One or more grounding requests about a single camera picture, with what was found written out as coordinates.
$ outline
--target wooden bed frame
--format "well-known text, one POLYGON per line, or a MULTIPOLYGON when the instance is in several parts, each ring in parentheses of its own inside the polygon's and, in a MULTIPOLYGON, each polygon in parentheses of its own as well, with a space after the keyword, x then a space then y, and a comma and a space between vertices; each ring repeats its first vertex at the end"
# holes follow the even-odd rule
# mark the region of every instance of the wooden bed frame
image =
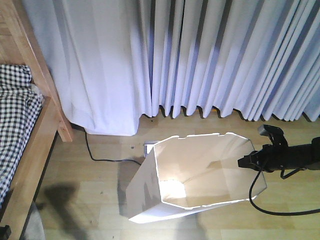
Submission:
POLYGON ((45 95, 42 111, 1 210, 0 227, 9 225, 12 231, 9 239, 18 240, 56 132, 64 142, 73 140, 71 125, 62 111, 56 87, 20 0, 0 0, 0 64, 28 65, 33 83, 45 95))

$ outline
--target mattress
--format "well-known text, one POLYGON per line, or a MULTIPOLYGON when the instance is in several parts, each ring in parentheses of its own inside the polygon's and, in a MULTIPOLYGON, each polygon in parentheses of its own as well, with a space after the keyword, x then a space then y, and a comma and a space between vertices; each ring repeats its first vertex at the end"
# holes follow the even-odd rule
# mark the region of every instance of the mattress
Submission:
POLYGON ((0 208, 42 108, 25 65, 0 65, 0 208))

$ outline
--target tripod head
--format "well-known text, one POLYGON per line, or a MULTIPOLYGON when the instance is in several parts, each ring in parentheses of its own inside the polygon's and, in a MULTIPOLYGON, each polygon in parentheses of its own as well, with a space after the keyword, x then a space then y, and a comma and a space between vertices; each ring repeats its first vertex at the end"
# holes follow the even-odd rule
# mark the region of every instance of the tripod head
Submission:
POLYGON ((279 127, 264 124, 258 128, 258 132, 261 136, 269 137, 272 144, 265 144, 260 151, 253 151, 239 159, 240 168, 268 173, 279 170, 283 179, 301 170, 320 170, 320 137, 312 139, 309 144, 288 146, 284 132, 279 127), (293 171, 285 175, 285 170, 293 171))

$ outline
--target wooden bed rail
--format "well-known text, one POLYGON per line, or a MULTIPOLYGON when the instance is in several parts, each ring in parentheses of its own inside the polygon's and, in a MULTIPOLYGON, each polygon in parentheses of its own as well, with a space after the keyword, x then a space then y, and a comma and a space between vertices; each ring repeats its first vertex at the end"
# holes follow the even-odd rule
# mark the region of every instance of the wooden bed rail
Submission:
POLYGON ((61 139, 72 142, 70 122, 61 108, 54 81, 21 0, 0 0, 0 62, 30 67, 34 83, 52 99, 57 109, 61 139))

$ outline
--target laminate flooring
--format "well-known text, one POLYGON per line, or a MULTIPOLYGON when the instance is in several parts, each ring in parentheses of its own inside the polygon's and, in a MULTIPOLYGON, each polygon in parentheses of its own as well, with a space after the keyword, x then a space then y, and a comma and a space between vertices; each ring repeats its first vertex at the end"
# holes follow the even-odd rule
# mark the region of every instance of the laminate flooring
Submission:
MULTIPOLYGON (((320 136, 320 119, 251 122, 242 120, 236 111, 225 118, 213 111, 205 119, 199 113, 176 119, 161 114, 142 116, 134 136, 88 135, 88 141, 95 158, 130 158, 142 163, 145 141, 173 135, 233 132, 251 139, 255 149, 260 150, 270 143, 257 131, 261 124, 282 128, 290 146, 308 144, 320 136)), ((55 142, 36 199, 47 240, 320 239, 320 213, 273 216, 257 211, 248 201, 171 220, 130 222, 125 191, 139 166, 131 162, 94 162, 87 151, 85 133, 75 130, 74 134, 72 143, 64 143, 59 137, 55 142)), ((261 207, 273 211, 320 208, 320 171, 301 171, 286 180, 278 171, 264 176, 268 188, 255 200, 261 207)))

